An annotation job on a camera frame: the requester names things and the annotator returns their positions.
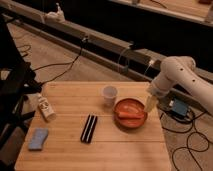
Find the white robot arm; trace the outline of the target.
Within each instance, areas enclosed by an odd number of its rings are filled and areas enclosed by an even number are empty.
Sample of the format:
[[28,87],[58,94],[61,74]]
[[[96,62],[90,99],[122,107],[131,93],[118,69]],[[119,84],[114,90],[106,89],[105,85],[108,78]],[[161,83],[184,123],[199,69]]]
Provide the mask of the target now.
[[180,85],[199,104],[213,114],[213,84],[208,83],[195,72],[196,63],[191,57],[167,57],[162,60],[160,73],[151,81],[144,111],[149,113],[157,100],[165,97],[175,85]]

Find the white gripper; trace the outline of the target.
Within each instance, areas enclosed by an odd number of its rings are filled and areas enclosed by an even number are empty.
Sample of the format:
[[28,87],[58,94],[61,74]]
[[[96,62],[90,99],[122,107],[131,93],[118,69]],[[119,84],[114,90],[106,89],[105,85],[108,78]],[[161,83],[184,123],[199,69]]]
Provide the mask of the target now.
[[144,107],[144,111],[146,113],[149,113],[152,111],[152,109],[157,105],[158,100],[157,98],[163,98],[165,97],[171,89],[171,84],[168,80],[159,80],[154,79],[147,91],[152,95],[148,96],[146,100],[146,104]]

